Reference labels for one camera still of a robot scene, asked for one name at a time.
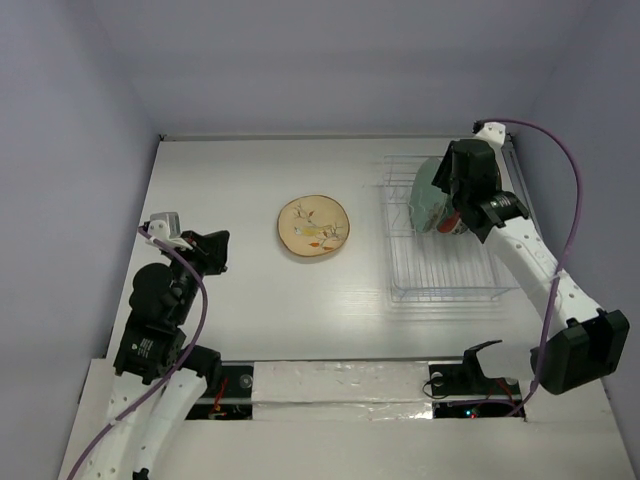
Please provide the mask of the light green flower plate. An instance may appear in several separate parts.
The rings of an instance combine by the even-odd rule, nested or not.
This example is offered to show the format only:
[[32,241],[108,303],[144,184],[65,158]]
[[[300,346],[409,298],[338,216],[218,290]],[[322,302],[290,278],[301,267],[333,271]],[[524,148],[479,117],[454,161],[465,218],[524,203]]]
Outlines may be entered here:
[[414,177],[408,205],[411,224],[418,233],[433,230],[445,210],[447,196],[432,184],[440,163],[438,158],[427,158]]

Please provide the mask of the red and teal plate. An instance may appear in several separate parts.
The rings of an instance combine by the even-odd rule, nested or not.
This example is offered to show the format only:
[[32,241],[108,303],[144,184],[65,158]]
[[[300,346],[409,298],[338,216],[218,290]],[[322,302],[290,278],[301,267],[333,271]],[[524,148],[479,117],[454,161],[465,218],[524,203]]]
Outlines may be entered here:
[[436,230],[442,234],[451,234],[458,221],[462,221],[460,214],[455,209],[447,210],[439,220]]

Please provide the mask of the blue floral rim plate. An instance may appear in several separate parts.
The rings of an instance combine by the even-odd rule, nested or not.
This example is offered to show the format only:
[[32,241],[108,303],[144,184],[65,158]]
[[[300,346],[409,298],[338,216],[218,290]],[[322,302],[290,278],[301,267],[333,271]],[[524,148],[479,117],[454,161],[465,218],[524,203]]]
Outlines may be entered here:
[[464,234],[467,231],[468,231],[468,227],[462,221],[458,221],[455,227],[453,228],[453,230],[451,231],[451,234],[460,235],[460,234]]

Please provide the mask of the beige bird pattern plate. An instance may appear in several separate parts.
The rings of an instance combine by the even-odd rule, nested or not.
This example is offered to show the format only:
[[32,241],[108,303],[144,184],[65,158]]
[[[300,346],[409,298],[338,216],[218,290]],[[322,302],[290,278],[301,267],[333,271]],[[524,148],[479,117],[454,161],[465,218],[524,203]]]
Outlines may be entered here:
[[288,252],[315,258],[337,252],[349,239],[351,222],[338,201],[326,195],[306,195],[282,207],[277,233]]

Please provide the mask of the dark teal glazed plate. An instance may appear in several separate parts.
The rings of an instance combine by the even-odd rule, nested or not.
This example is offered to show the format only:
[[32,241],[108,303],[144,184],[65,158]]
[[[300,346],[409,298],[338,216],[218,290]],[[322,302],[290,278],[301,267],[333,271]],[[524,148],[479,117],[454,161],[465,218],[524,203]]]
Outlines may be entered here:
[[496,180],[495,180],[496,191],[502,191],[503,190],[502,175],[498,167],[496,167],[495,169],[495,174],[496,174]]

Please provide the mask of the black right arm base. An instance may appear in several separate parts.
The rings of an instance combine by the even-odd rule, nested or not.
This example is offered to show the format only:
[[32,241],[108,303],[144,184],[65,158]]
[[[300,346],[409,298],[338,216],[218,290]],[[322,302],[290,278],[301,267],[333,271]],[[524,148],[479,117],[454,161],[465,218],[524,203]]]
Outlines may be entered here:
[[429,364],[422,392],[432,402],[435,419],[501,418],[521,405],[523,394],[517,381],[510,384],[505,377],[487,377],[481,368],[478,353],[498,343],[483,342],[466,349],[457,360]]

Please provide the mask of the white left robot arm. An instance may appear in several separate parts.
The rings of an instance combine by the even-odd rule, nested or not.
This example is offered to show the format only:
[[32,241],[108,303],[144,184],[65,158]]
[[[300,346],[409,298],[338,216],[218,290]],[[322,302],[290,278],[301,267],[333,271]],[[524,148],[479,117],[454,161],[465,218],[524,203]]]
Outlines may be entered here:
[[169,257],[134,276],[130,314],[113,363],[105,426],[70,479],[151,479],[202,395],[221,383],[219,352],[198,345],[209,297],[204,279],[226,272],[230,233],[174,232],[151,220],[138,232]]

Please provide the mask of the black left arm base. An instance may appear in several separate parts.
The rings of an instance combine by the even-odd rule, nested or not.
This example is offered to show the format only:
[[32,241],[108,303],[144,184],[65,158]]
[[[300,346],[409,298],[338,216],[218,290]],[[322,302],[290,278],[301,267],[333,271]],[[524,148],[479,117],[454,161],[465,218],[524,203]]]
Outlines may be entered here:
[[195,346],[182,368],[196,371],[207,381],[187,420],[252,419],[253,363],[223,362],[218,351]]

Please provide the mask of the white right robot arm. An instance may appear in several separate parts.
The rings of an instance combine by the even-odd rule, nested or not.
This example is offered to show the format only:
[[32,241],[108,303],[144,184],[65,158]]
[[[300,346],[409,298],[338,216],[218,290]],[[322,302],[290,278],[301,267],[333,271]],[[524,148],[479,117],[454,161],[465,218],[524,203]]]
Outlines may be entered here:
[[587,295],[546,247],[529,210],[501,187],[493,146],[449,143],[432,180],[462,223],[518,282],[542,318],[542,344],[530,352],[535,380],[561,395],[615,372],[630,323]]

